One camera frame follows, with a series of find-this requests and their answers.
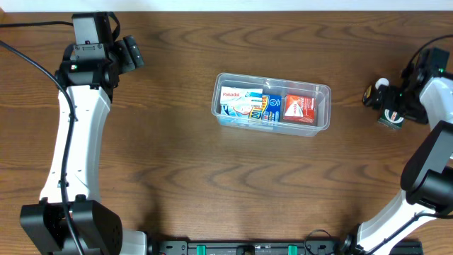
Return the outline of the clear plastic container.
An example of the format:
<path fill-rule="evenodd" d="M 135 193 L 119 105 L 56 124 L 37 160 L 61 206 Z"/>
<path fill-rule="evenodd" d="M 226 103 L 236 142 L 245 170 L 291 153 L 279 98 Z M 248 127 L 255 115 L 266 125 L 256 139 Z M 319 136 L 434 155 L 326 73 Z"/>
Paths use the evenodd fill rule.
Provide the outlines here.
<path fill-rule="evenodd" d="M 262 89 L 263 94 L 278 95 L 283 98 L 280 120 L 278 122 L 237 118 L 221 114 L 220 92 L 223 86 Z M 316 101 L 316 120 L 314 124 L 284 120 L 285 96 L 288 94 L 309 96 Z M 312 137 L 330 125 L 331 89 L 327 85 L 312 84 L 302 81 L 290 81 L 244 74 L 221 73 L 217 76 L 212 97 L 212 114 L 219 124 L 236 128 L 246 128 L 264 132 L 276 132 L 287 135 Z"/>

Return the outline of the blue toothpaste box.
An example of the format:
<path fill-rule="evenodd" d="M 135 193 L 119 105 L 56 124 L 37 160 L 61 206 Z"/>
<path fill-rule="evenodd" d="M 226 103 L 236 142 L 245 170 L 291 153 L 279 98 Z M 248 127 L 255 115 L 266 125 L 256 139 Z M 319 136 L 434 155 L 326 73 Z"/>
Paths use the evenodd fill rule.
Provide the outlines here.
<path fill-rule="evenodd" d="M 273 94 L 255 96 L 240 96 L 220 103 L 221 114 L 237 118 L 278 122 L 283 98 Z"/>

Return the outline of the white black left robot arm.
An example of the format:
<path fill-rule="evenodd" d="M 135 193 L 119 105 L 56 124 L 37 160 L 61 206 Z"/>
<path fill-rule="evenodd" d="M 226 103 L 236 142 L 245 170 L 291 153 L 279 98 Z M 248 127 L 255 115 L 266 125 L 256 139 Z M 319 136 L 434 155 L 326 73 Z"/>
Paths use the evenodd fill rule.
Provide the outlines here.
<path fill-rule="evenodd" d="M 144 232 L 127 230 L 101 204 L 99 158 L 113 90 L 121 74 L 144 66 L 133 36 L 71 45 L 54 78 L 59 127 L 39 201 L 21 208 L 20 224 L 41 254 L 146 254 Z"/>

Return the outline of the red white medicine box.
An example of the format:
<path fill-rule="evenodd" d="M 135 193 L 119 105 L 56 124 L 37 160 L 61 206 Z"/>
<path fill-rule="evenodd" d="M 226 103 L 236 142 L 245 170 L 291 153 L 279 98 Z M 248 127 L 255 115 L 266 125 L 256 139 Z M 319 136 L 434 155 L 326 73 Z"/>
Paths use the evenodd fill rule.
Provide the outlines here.
<path fill-rule="evenodd" d="M 293 94 L 286 95 L 283 119 L 314 124 L 316 120 L 315 98 Z"/>

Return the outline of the white Panadol box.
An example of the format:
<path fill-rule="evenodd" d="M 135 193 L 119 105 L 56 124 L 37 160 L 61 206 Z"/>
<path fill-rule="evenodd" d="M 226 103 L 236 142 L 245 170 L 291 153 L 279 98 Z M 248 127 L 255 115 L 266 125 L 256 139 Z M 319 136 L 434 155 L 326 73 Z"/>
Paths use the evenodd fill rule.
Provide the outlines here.
<path fill-rule="evenodd" d="M 245 104 L 251 107 L 261 107 L 263 101 L 262 89 L 245 89 L 223 86 L 220 92 L 220 104 L 235 106 Z"/>

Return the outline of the dark green small box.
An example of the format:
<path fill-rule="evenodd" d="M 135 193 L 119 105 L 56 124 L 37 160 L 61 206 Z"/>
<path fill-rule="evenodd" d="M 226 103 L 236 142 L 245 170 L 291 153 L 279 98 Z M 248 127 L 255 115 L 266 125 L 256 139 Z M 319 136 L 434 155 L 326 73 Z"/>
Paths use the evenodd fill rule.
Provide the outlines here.
<path fill-rule="evenodd" d="M 396 111 L 382 109 L 378 122 L 381 123 L 382 125 L 387 126 L 388 128 L 400 130 L 404 123 L 404 117 L 402 117 Z"/>

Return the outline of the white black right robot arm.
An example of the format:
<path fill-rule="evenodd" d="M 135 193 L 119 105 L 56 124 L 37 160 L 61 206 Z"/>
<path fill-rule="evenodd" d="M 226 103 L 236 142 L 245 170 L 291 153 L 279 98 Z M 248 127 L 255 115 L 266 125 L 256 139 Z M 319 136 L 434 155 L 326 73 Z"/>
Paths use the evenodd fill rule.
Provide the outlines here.
<path fill-rule="evenodd" d="M 343 254 L 421 254 L 401 244 L 419 226 L 452 218 L 452 74 L 449 52 L 422 46 L 401 73 L 403 83 L 380 79 L 363 94 L 362 103 L 385 118 L 429 125 L 430 134 L 408 160 L 397 195 L 371 220 L 357 226 L 341 249 Z"/>

